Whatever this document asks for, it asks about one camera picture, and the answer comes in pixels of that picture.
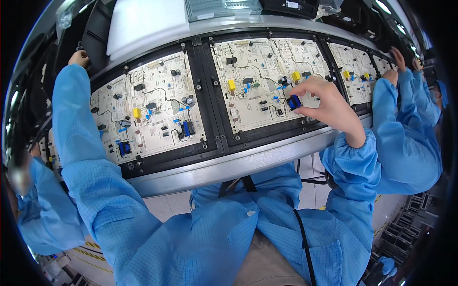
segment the circuit board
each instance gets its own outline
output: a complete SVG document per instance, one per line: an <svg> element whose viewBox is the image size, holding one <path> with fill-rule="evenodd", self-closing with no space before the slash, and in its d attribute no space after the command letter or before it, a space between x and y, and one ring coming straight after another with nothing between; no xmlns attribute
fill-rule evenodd
<svg viewBox="0 0 458 286"><path fill-rule="evenodd" d="M107 158L115 164L207 140L183 52L142 65L99 88L91 95L91 112Z"/></svg>
<svg viewBox="0 0 458 286"><path fill-rule="evenodd" d="M257 38L210 48L234 134L303 117L290 110L289 91L310 75L329 76L312 40ZM310 93L300 99L307 107L320 104Z"/></svg>
<svg viewBox="0 0 458 286"><path fill-rule="evenodd" d="M390 64L386 59L374 56L374 61L381 76L391 69Z"/></svg>
<svg viewBox="0 0 458 286"><path fill-rule="evenodd" d="M45 138L43 137L38 144L40 147L41 159L43 160L43 162L50 162L53 167L53 173L56 176L57 181L64 181L64 179L62 178L62 165L60 163L60 158L57 154L57 149L54 144L54 135L52 128L48 132L48 149L50 155L49 157L46 156Z"/></svg>
<svg viewBox="0 0 458 286"><path fill-rule="evenodd" d="M340 69L350 105L370 102L376 71L369 55L359 49L337 43L328 45Z"/></svg>

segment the yellow capacitor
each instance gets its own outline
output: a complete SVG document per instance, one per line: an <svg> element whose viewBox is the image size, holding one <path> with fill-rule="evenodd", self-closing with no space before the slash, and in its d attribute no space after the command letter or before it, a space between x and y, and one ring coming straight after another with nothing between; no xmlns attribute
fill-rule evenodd
<svg viewBox="0 0 458 286"><path fill-rule="evenodd" d="M300 80L300 74L298 71L295 71L291 74L291 77L293 78L293 81L298 81Z"/></svg>
<svg viewBox="0 0 458 286"><path fill-rule="evenodd" d="M135 118L141 118L142 117L142 111L140 110L140 108L134 108L133 112L134 112L134 117Z"/></svg>
<svg viewBox="0 0 458 286"><path fill-rule="evenodd" d="M235 82L234 80L228 80L229 91L233 92L235 90Z"/></svg>

